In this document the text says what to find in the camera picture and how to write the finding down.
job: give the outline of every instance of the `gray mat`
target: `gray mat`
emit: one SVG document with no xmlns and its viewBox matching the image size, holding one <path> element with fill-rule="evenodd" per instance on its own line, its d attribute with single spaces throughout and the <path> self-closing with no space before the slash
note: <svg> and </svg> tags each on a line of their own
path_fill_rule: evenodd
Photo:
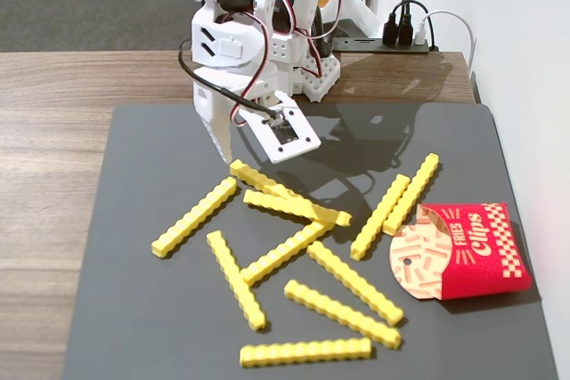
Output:
<svg viewBox="0 0 570 380">
<path fill-rule="evenodd" d="M 364 262 L 348 257 L 396 173 L 413 175 L 438 153 L 442 167 L 422 200 L 507 202 L 529 266 L 515 200 L 491 114 L 477 105 L 322 104 L 305 111 L 324 139 L 317 151 L 268 164 L 248 131 L 234 134 L 236 157 L 354 214 L 325 245 L 404 308 L 403 346 L 377 345 L 372 360 L 243 369 L 240 347 L 359 336 L 283 296 L 289 279 L 372 314 L 303 252 L 255 287 L 271 325 L 248 328 L 206 234 L 221 230 L 241 266 L 303 222 L 250 208 L 243 190 L 171 257 L 150 244 L 227 176 L 192 106 L 116 110 L 85 250 L 65 380 L 177 379 L 541 379 L 557 378 L 535 286 L 513 295 L 420 302 L 394 280 L 383 237 Z"/>
</svg>

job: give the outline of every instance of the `floor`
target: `floor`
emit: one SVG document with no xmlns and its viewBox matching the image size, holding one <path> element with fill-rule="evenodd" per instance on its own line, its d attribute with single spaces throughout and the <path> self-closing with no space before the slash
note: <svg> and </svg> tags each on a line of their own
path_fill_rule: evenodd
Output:
<svg viewBox="0 0 570 380">
<path fill-rule="evenodd" d="M 169 50 L 193 0 L 0 0 L 0 52 Z"/>
</svg>

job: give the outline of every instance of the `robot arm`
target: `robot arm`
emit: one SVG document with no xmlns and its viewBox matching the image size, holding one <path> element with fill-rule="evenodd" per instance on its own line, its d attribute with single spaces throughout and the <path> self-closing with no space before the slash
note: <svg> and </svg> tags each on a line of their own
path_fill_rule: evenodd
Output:
<svg viewBox="0 0 570 380">
<path fill-rule="evenodd" d="M 318 0 L 295 1 L 290 19 L 298 33 L 287 35 L 273 32 L 276 0 L 197 1 L 204 4 L 192 20 L 192 57 L 202 66 L 192 72 L 194 104 L 224 161 L 232 161 L 232 122 L 249 125 L 274 163 L 318 148 L 320 139 L 290 98 L 301 91 L 324 95 L 339 76 L 338 61 L 322 62 L 303 36 Z M 328 67 L 326 77 L 307 68 L 315 62 Z M 238 116 L 244 122 L 236 123 Z"/>
</svg>

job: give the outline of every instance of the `wooden table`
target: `wooden table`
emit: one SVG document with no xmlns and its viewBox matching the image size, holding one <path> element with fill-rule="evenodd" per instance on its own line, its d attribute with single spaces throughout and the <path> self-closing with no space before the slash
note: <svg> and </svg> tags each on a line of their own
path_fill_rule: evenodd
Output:
<svg viewBox="0 0 570 380">
<path fill-rule="evenodd" d="M 325 101 L 474 102 L 461 53 L 341 60 Z M 61 376 L 113 108 L 190 83 L 173 52 L 0 53 L 0 379 Z"/>
</svg>

